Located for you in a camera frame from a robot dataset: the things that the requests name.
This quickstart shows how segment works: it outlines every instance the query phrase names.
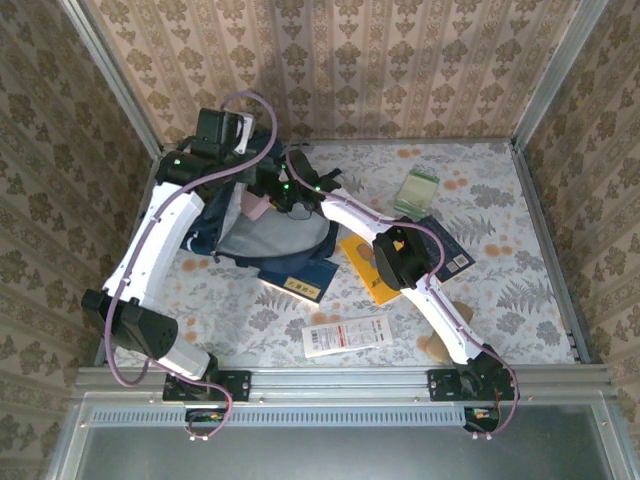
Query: pink object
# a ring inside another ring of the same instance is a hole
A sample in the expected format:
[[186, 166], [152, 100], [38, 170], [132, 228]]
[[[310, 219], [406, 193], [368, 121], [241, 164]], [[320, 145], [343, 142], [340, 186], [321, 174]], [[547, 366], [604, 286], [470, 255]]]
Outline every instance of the pink object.
[[253, 193], [247, 192], [246, 190], [242, 192], [240, 209], [242, 210], [242, 214], [251, 221], [255, 222], [270, 206], [269, 197], [256, 197]]

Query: white label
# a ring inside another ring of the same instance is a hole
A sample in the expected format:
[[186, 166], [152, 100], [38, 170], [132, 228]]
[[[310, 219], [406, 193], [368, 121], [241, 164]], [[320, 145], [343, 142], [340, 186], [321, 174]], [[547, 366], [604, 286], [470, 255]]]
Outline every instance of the white label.
[[307, 358], [391, 345], [391, 328], [385, 315], [356, 318], [344, 322], [302, 329]]

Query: book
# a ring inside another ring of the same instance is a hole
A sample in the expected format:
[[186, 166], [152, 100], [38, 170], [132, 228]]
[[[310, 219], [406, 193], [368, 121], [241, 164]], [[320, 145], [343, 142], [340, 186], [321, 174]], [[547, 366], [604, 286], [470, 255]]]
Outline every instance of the book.
[[260, 270], [258, 278], [270, 287], [319, 305], [337, 270], [338, 265], [335, 263], [321, 260], [310, 263], [294, 274]]
[[[462, 273], [467, 268], [471, 267], [476, 261], [469, 253], [462, 248], [462, 246], [456, 241], [453, 236], [447, 232], [447, 230], [436, 220], [432, 215], [428, 215], [417, 222], [418, 224], [427, 227], [442, 241], [445, 252], [444, 265], [438, 272], [436, 277], [440, 282], [444, 283], [447, 280], [455, 277], [459, 273]], [[425, 248], [429, 253], [432, 267], [435, 267], [440, 261], [440, 250], [431, 237], [420, 232], [420, 236], [424, 242]]]
[[342, 240], [340, 246], [378, 306], [384, 305], [400, 295], [400, 292], [392, 290], [382, 281], [376, 268], [373, 250], [361, 237], [355, 234], [351, 235]]
[[417, 220], [427, 214], [440, 179], [419, 170], [411, 170], [396, 196], [393, 208]]

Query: vent slot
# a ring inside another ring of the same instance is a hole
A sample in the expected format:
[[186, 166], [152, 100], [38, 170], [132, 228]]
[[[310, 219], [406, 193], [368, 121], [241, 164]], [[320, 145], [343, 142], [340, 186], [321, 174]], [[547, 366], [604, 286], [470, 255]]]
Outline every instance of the vent slot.
[[[173, 427], [185, 425], [183, 407], [95, 408], [91, 427]], [[235, 427], [403, 427], [461, 426], [463, 407], [255, 408], [238, 406]], [[194, 426], [204, 425], [194, 422]]]

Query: yellow booklet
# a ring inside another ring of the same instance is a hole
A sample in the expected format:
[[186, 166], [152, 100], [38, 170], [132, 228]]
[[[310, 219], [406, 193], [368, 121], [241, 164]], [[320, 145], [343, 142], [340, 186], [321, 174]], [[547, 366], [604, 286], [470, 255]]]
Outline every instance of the yellow booklet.
[[367, 242], [358, 235], [351, 235], [342, 240], [340, 246], [378, 305], [384, 305], [400, 295], [400, 292], [389, 288], [380, 278], [373, 250]]

